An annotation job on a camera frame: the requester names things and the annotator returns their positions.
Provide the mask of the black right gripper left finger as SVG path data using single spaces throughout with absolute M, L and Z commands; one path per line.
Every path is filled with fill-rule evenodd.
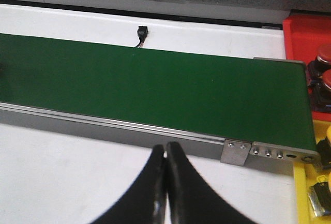
M 131 186 L 93 223 L 164 223 L 165 169 L 164 148 L 156 145 Z

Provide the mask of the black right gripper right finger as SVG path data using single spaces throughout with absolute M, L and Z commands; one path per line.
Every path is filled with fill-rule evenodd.
M 172 223 L 254 223 L 210 187 L 177 142 L 167 144 L 167 180 Z

